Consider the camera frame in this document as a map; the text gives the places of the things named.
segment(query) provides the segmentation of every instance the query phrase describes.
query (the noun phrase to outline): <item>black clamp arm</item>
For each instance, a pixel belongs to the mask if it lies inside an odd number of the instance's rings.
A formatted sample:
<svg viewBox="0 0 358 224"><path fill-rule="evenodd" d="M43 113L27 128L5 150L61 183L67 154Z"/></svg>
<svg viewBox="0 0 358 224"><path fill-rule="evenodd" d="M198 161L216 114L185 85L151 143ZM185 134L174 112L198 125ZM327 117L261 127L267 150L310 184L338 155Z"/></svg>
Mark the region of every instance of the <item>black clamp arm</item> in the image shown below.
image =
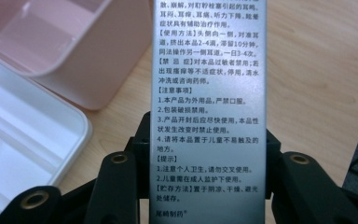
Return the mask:
<svg viewBox="0 0 358 224"><path fill-rule="evenodd" d="M149 197L150 113L125 150L103 159L98 177L61 196L54 187L36 187L17 196L0 215L6 223L140 223L139 199ZM313 158L281 153L267 135L267 191L278 224L358 224L358 207Z"/></svg>

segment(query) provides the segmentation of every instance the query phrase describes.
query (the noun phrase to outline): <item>brass screw hole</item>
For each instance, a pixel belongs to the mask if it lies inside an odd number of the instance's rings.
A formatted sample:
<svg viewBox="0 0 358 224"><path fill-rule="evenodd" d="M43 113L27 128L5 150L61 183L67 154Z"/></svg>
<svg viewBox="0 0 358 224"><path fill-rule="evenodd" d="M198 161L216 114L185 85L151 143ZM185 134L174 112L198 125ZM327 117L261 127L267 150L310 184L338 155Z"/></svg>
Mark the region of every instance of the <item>brass screw hole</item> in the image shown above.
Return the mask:
<svg viewBox="0 0 358 224"><path fill-rule="evenodd" d="M35 191L22 199L21 208L27 210L34 209L37 206L40 206L41 204L45 203L48 200L48 196L48 193L44 190Z"/></svg>
<svg viewBox="0 0 358 224"><path fill-rule="evenodd" d="M126 162L128 159L129 158L126 155L120 154L120 155L113 156L111 160L113 163L119 164L119 163Z"/></svg>
<svg viewBox="0 0 358 224"><path fill-rule="evenodd" d="M301 164L301 165L310 164L310 160L308 160L307 157L297 155L297 154L290 156L290 160L292 160L298 164Z"/></svg>

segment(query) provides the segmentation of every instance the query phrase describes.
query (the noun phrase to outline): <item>white plastic box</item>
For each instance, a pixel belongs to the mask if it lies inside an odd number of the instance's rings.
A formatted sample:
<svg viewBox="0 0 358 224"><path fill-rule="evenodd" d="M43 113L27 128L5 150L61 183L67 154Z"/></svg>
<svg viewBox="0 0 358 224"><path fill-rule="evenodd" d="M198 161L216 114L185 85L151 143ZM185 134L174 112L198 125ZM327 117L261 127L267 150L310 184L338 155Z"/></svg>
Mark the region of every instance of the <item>white plastic box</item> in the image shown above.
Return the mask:
<svg viewBox="0 0 358 224"><path fill-rule="evenodd" d="M80 110L0 65L0 213L29 188L57 185L90 136Z"/></svg>
<svg viewBox="0 0 358 224"><path fill-rule="evenodd" d="M147 0L0 0L0 63L88 109L151 41Z"/></svg>

